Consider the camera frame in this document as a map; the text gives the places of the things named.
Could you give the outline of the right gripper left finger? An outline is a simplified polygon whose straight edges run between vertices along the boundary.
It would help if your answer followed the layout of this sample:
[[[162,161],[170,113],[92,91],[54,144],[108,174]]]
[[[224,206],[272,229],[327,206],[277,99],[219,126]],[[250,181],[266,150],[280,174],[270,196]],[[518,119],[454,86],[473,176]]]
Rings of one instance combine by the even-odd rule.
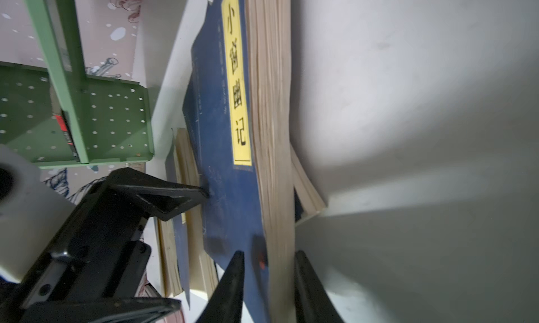
[[[244,252],[236,251],[197,322],[241,322],[244,278]]]

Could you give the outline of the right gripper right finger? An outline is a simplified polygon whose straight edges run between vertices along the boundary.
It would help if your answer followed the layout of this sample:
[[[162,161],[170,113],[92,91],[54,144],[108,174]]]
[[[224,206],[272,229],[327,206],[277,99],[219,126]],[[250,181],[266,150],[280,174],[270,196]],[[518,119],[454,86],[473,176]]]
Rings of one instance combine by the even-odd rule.
[[[296,320],[302,323],[344,323],[304,251],[295,254]]]

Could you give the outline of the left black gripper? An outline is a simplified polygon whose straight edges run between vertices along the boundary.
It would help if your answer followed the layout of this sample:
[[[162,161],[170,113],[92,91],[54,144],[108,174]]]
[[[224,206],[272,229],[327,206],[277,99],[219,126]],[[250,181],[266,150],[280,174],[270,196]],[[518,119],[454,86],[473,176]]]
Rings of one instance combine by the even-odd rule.
[[[136,297],[151,253],[140,241],[143,222],[171,220],[208,198],[201,187],[113,171],[1,304],[1,321],[155,322],[178,312],[179,300]]]

